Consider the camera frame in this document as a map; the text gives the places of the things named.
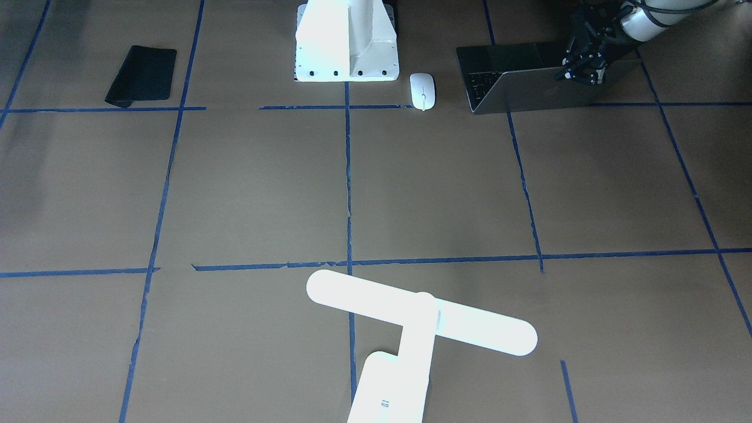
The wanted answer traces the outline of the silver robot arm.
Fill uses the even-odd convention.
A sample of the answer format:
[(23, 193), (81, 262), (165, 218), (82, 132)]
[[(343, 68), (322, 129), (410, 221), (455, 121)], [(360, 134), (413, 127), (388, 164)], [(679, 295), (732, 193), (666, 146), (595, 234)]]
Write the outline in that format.
[(715, 1), (580, 1), (556, 80), (602, 84), (605, 70), (647, 41)]

